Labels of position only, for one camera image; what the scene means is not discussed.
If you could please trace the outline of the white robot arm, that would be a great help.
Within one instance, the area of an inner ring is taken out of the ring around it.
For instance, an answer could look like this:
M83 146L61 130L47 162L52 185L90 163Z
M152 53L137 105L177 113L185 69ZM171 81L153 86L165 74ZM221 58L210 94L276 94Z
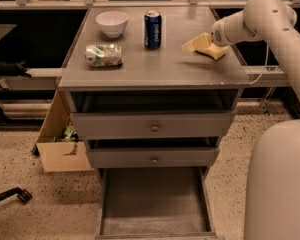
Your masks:
M216 21L182 46L221 58L226 47L265 41L279 63L262 70L250 84L289 87L300 108L300 33L295 11L282 0L247 0L243 9ZM256 142L249 162L244 240L300 240L300 119L268 128Z

